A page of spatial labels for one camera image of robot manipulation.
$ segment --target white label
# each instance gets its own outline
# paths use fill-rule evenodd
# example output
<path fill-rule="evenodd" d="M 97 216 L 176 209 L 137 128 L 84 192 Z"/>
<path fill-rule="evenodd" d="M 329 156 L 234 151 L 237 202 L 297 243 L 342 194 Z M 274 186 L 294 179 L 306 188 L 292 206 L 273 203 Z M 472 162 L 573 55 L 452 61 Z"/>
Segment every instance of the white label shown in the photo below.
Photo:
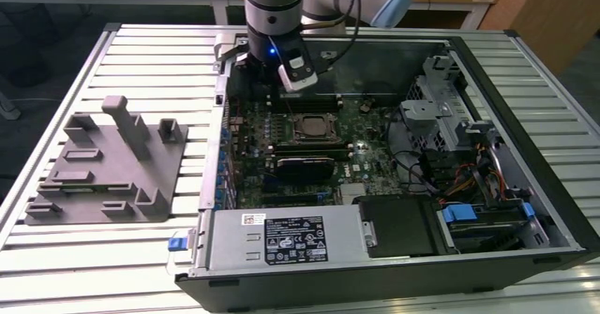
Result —
<path fill-rule="evenodd" d="M 242 214 L 241 224 L 242 225 L 264 225 L 264 219 L 266 214 Z"/>
<path fill-rule="evenodd" d="M 325 253 L 326 253 L 325 249 L 309 249 L 306 251 L 306 255 L 309 255 L 309 256 L 316 256 L 318 254 L 325 254 Z"/>

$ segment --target motherboard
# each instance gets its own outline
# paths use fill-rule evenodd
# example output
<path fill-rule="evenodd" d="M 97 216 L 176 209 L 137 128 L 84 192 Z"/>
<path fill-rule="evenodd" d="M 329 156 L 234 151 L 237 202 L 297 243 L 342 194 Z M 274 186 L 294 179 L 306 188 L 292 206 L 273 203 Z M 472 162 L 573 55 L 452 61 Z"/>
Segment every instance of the motherboard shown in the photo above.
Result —
<path fill-rule="evenodd" d="M 325 103 L 330 109 L 324 103 L 233 107 L 237 208 L 334 205 L 352 202 L 352 193 L 402 193 L 384 137 L 393 109 L 365 97 L 336 98 Z"/>

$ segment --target gray plastic stand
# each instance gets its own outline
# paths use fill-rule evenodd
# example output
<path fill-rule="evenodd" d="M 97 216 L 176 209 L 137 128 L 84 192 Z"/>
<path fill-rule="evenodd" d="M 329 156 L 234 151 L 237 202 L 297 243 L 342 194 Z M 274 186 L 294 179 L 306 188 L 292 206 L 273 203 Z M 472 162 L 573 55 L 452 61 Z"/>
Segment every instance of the gray plastic stand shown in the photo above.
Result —
<path fill-rule="evenodd" d="M 74 114 L 65 125 L 69 141 L 25 224 L 136 223 L 169 217 L 188 127 L 173 119 L 146 126 L 129 114 L 124 96 L 106 96 L 102 111 L 116 126 L 97 126 Z"/>

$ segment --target open computer tower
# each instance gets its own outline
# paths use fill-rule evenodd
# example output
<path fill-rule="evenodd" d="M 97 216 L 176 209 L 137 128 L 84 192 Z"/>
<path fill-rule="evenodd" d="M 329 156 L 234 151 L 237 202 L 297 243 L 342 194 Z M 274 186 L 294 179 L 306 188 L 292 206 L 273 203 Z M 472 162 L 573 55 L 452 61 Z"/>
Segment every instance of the open computer tower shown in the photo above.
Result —
<path fill-rule="evenodd" d="M 306 38 L 313 58 L 344 43 Z M 361 36 L 294 94 L 234 61 L 221 72 L 194 267 L 176 276 L 206 310 L 485 292 L 598 256 L 458 37 Z"/>

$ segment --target sticker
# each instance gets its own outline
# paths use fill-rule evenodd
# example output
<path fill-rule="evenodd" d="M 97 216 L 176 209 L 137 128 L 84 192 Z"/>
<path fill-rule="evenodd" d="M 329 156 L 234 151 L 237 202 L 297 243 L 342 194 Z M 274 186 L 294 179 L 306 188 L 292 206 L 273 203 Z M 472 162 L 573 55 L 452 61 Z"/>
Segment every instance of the sticker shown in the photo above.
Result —
<path fill-rule="evenodd" d="M 242 214 L 241 224 L 242 225 L 262 225 L 266 214 Z"/>
<path fill-rule="evenodd" d="M 269 265 L 326 261 L 322 217 L 262 219 Z"/>

